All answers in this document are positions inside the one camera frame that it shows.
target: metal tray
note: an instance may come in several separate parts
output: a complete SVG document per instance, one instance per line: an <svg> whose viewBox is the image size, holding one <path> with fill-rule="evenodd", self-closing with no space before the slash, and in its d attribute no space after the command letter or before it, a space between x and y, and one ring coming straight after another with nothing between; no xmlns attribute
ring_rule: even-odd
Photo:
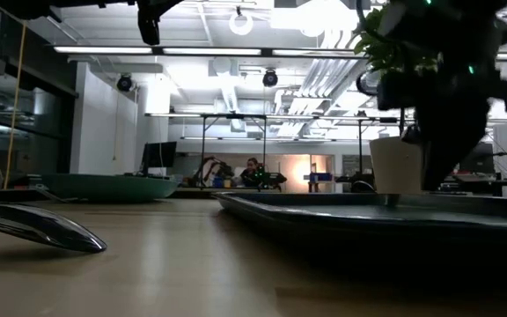
<svg viewBox="0 0 507 317"><path fill-rule="evenodd" d="M303 252L363 254L389 264L507 264L507 199L403 195L389 207L375 194L214 196L228 212Z"/></svg>

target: ceiling duct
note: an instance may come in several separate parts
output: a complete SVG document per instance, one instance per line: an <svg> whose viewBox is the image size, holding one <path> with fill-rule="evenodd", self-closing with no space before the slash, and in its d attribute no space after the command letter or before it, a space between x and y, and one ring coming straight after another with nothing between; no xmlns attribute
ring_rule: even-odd
<svg viewBox="0 0 507 317"><path fill-rule="evenodd" d="M217 57L209 61L209 76L214 72L220 77L222 97L229 113L239 114L238 97L236 96L235 80L238 75L238 63L228 57ZM232 132L246 132L246 122L239 119L231 120Z"/></svg>

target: computer monitor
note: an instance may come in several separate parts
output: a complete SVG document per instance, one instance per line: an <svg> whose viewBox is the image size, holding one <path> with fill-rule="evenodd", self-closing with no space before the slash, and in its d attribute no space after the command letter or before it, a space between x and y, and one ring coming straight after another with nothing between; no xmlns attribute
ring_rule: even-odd
<svg viewBox="0 0 507 317"><path fill-rule="evenodd" d="M173 167L177 142L146 144L142 156L142 173L148 176L150 167Z"/></svg>
<svg viewBox="0 0 507 317"><path fill-rule="evenodd" d="M494 173L492 144L480 143L459 164L460 171Z"/></svg>

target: table surface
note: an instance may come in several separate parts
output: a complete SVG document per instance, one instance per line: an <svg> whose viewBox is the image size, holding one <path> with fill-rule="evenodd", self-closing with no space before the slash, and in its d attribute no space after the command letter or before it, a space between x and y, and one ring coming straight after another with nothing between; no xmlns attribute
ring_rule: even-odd
<svg viewBox="0 0 507 317"><path fill-rule="evenodd" d="M238 193L279 193L279 189L262 189L258 188L177 188L178 192L238 192Z"/></svg>
<svg viewBox="0 0 507 317"><path fill-rule="evenodd" d="M0 233L0 316L507 316L507 294L439 297L330 276L217 201L38 205L109 248L79 254Z"/></svg>

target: green bowl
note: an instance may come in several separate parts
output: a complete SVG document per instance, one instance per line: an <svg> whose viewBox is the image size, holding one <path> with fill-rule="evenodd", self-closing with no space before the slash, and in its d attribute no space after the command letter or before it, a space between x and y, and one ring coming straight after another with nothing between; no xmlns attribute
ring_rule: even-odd
<svg viewBox="0 0 507 317"><path fill-rule="evenodd" d="M42 183L62 199L78 198L99 203L147 203L166 198L177 188L175 181L135 176L86 174L42 175Z"/></svg>

